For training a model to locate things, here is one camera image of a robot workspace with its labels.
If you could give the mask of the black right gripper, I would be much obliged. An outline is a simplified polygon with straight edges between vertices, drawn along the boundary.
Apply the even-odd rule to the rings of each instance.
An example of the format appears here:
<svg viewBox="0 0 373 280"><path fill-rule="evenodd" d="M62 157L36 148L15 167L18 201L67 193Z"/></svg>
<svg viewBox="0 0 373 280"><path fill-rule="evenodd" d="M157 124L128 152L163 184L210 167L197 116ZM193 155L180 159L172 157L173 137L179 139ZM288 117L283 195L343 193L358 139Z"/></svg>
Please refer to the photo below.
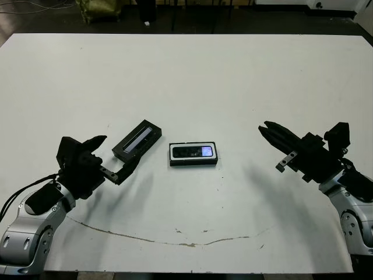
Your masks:
<svg viewBox="0 0 373 280"><path fill-rule="evenodd" d="M303 174L306 182L313 180L320 184L342 171L342 163L326 148L319 135L307 133L299 138L286 127L272 121L265 121L266 127L259 126L261 135L288 159L285 165Z"/></svg>

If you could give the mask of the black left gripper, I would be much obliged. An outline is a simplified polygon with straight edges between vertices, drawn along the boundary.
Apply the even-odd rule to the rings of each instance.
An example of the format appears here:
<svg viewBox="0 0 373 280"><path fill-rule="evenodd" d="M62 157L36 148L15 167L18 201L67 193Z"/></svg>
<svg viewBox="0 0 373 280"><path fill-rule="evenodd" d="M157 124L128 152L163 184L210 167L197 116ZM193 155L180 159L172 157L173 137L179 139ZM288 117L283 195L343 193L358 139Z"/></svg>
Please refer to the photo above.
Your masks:
<svg viewBox="0 0 373 280"><path fill-rule="evenodd" d="M102 159L93 155L92 152L98 149L106 139L106 135L95 136L82 143L84 152L62 157L59 182L69 190L74 199L86 200L105 179L120 185L137 168L140 162L139 157L125 162L116 173L103 167Z"/></svg>

